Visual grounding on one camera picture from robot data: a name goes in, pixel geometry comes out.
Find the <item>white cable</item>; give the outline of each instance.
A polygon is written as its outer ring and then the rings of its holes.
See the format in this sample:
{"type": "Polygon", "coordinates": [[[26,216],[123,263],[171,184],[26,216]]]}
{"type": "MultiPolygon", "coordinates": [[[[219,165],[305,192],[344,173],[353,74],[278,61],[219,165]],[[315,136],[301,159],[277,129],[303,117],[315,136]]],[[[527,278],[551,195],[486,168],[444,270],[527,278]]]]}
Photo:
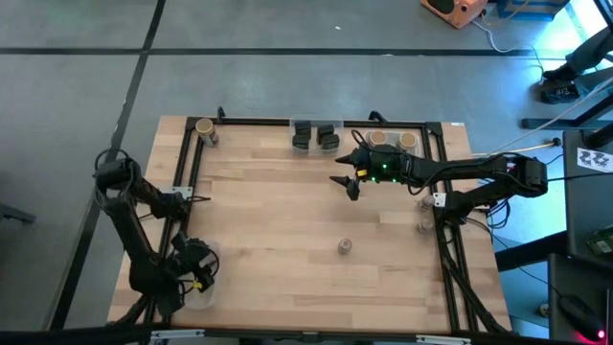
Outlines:
{"type": "Polygon", "coordinates": [[[540,57],[538,56],[538,53],[536,52],[536,48],[532,44],[530,44],[530,43],[518,43],[518,44],[515,44],[513,47],[511,47],[509,49],[500,49],[500,48],[496,47],[496,43],[494,42],[494,34],[493,34],[492,31],[490,31],[489,29],[483,27],[481,24],[477,23],[476,20],[473,20],[472,24],[476,25],[477,28],[483,30],[484,32],[486,32],[486,34],[488,34],[489,45],[491,46],[491,48],[493,50],[495,50],[498,53],[505,54],[505,53],[508,53],[508,52],[516,49],[517,47],[520,47],[520,46],[523,46],[523,45],[526,45],[526,46],[529,46],[530,48],[532,48],[533,52],[534,52],[534,56],[536,57],[536,61],[538,61],[538,68],[540,68],[541,75],[543,73],[545,73],[545,68],[543,67],[543,64],[540,61],[540,57]]]}
{"type": "Polygon", "coordinates": [[[608,80],[606,80],[605,82],[603,82],[601,85],[599,85],[597,88],[595,88],[594,90],[592,90],[592,92],[590,92],[589,94],[587,94],[587,96],[585,96],[584,98],[582,98],[581,100],[579,100],[577,103],[573,104],[573,106],[569,107],[568,109],[566,109],[564,112],[562,112],[561,114],[555,116],[555,118],[551,119],[550,121],[546,122],[545,124],[543,124],[542,126],[539,126],[531,131],[529,131],[528,133],[521,135],[519,138],[512,140],[510,142],[508,142],[505,145],[502,145],[496,149],[494,149],[492,152],[497,152],[509,145],[515,144],[518,141],[524,139],[525,137],[529,136],[529,135],[533,135],[535,132],[543,129],[544,127],[547,127],[548,125],[554,123],[555,121],[559,120],[560,118],[564,117],[564,115],[568,114],[569,112],[571,112],[571,110],[574,110],[576,107],[578,107],[580,104],[582,104],[583,102],[589,100],[590,98],[592,98],[592,96],[596,95],[597,93],[601,92],[606,86],[608,86],[611,82],[613,82],[613,78],[610,78],[608,80]]]}

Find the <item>clear plastic container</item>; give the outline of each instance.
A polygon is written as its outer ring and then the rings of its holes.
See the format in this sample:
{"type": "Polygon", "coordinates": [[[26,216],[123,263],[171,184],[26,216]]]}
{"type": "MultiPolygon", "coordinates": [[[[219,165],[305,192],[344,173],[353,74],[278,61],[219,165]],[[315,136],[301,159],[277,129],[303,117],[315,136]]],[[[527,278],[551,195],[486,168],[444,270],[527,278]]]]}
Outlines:
{"type": "MultiPolygon", "coordinates": [[[[421,139],[420,136],[417,135],[416,133],[413,133],[410,130],[402,130],[402,129],[376,129],[377,131],[381,131],[385,134],[385,144],[387,145],[391,145],[393,147],[397,147],[407,153],[413,154],[417,157],[423,157],[423,151],[421,149],[421,139]],[[407,149],[403,149],[400,148],[398,146],[398,138],[402,135],[402,134],[410,134],[413,135],[413,137],[415,138],[415,144],[413,145],[413,147],[411,148],[407,148],[407,149]]],[[[364,139],[366,140],[367,143],[370,143],[370,138],[371,138],[371,133],[373,133],[373,129],[369,129],[366,130],[365,132],[363,132],[364,135],[364,139]]]]}
{"type": "Polygon", "coordinates": [[[323,156],[334,155],[338,152],[338,149],[343,146],[343,137],[345,132],[343,130],[343,120],[341,119],[311,119],[306,115],[296,115],[289,119],[289,146],[292,148],[295,154],[303,156],[323,156]],[[292,138],[296,134],[296,128],[294,127],[297,122],[310,121],[310,141],[308,142],[308,149],[294,148],[292,138]],[[321,149],[321,146],[317,144],[317,127],[333,125],[334,134],[338,135],[339,143],[336,149],[321,149]]]}
{"type": "MultiPolygon", "coordinates": [[[[218,292],[221,289],[220,283],[222,282],[222,278],[223,278],[223,265],[222,265],[223,263],[221,262],[221,250],[220,250],[219,243],[215,241],[204,241],[204,242],[207,243],[209,247],[211,247],[211,250],[215,251],[215,253],[219,257],[219,261],[220,261],[219,270],[217,271],[217,274],[215,276],[215,283],[211,287],[207,288],[204,292],[200,292],[197,288],[194,288],[192,289],[192,291],[188,292],[185,295],[185,307],[184,308],[187,308],[189,310],[194,310],[194,311],[205,310],[211,307],[215,303],[218,292]]],[[[214,259],[215,259],[215,256],[211,254],[207,256],[206,258],[204,258],[200,262],[200,264],[203,265],[203,264],[212,262],[214,259]]],[[[193,280],[193,274],[188,273],[182,276],[180,279],[193,280]]]]}

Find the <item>metal bracket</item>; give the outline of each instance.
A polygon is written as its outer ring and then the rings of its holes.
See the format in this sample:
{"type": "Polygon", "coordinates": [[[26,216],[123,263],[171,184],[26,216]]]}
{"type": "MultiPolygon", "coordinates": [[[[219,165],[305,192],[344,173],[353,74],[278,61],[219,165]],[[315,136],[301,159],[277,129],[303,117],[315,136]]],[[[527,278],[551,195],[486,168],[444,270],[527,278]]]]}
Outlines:
{"type": "Polygon", "coordinates": [[[443,136],[443,126],[440,122],[427,122],[425,123],[425,127],[428,128],[432,134],[440,137],[443,136]]]}
{"type": "Polygon", "coordinates": [[[376,110],[371,111],[371,113],[368,115],[368,119],[372,121],[377,120],[382,126],[387,125],[387,120],[385,120],[383,115],[376,110]]]}
{"type": "Polygon", "coordinates": [[[195,129],[195,124],[198,121],[200,121],[201,119],[204,119],[204,118],[201,118],[201,117],[189,117],[188,121],[186,121],[186,123],[185,123],[185,130],[188,130],[188,131],[194,130],[195,129]]]}
{"type": "Polygon", "coordinates": [[[319,342],[318,332],[303,332],[303,342],[313,344],[319,342]]]}
{"type": "Polygon", "coordinates": [[[160,192],[162,193],[180,193],[184,199],[188,199],[193,196],[193,188],[192,187],[167,187],[160,188],[160,192]]]}
{"type": "Polygon", "coordinates": [[[226,117],[226,112],[223,110],[223,107],[217,107],[217,124],[223,124],[223,118],[226,117]]]}
{"type": "Polygon", "coordinates": [[[151,340],[204,337],[204,330],[168,330],[151,332],[151,340]]]}
{"type": "Polygon", "coordinates": [[[470,345],[470,339],[450,336],[417,335],[417,342],[433,345],[470,345]]]}
{"type": "Polygon", "coordinates": [[[434,193],[434,207],[443,208],[446,203],[447,193],[434,193]]]}

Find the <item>orange device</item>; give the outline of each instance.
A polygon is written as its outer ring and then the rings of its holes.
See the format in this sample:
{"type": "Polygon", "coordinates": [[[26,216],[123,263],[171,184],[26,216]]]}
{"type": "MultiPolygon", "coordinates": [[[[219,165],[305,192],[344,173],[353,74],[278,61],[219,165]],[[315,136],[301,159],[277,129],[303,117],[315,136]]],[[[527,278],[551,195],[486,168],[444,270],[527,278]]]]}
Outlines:
{"type": "Polygon", "coordinates": [[[421,4],[449,24],[461,29],[486,7],[488,0],[421,0],[421,4]]]}

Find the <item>white sticker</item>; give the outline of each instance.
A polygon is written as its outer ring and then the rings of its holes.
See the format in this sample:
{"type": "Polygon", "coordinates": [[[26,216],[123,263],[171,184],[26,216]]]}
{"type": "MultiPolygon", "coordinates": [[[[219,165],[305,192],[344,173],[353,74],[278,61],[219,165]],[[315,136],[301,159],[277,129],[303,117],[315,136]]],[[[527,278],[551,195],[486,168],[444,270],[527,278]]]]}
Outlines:
{"type": "Polygon", "coordinates": [[[613,251],[605,241],[597,241],[596,244],[601,248],[602,253],[610,253],[613,251]]]}
{"type": "Polygon", "coordinates": [[[577,148],[577,165],[603,173],[613,173],[613,155],[577,148]]]}

